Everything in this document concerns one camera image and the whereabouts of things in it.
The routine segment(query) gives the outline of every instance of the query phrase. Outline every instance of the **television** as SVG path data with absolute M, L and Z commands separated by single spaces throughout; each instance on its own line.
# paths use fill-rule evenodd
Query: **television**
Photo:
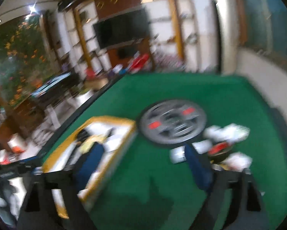
M 100 49 L 149 36 L 149 23 L 144 8 L 98 21 L 93 25 Z

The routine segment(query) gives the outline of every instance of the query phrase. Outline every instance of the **blue object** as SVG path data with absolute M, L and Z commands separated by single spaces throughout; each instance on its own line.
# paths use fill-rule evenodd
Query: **blue object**
M 207 157 L 199 154 L 194 147 L 185 145 L 185 158 L 199 189 L 209 192 L 213 183 L 213 170 Z
M 85 189 L 91 174 L 96 171 L 103 154 L 103 145 L 95 143 L 92 147 L 92 150 L 89 152 L 87 159 L 82 164 L 82 167 L 75 174 L 75 186 L 78 191 Z

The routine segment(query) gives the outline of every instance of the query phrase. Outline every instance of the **green mural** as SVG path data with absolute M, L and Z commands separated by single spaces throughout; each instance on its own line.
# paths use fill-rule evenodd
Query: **green mural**
M 43 45 L 39 15 L 0 25 L 0 86 L 16 106 L 53 74 Z

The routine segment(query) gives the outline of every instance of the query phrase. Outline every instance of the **green felt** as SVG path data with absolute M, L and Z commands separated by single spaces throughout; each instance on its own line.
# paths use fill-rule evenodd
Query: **green felt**
M 109 115 L 135 120 L 150 104 L 173 98 L 199 104 L 209 125 L 236 123 L 250 128 L 249 137 L 234 149 L 253 158 L 251 171 L 259 190 L 265 192 L 270 229 L 275 229 L 287 214 L 284 146 L 261 97 L 244 78 L 191 73 L 127 75 L 70 125 L 52 151 L 90 117 Z M 138 136 L 100 195 L 91 217 L 99 230 L 186 230 L 205 197 L 196 187 L 187 163 L 172 164 L 168 149 Z M 224 222 L 229 198 L 230 191 L 215 229 Z

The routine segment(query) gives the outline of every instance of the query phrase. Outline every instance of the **bright light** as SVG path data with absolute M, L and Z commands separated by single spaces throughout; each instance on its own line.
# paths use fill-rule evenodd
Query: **bright light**
M 30 9 L 30 12 L 31 12 L 31 13 L 36 12 L 35 4 L 34 4 L 33 6 L 29 6 L 29 9 Z

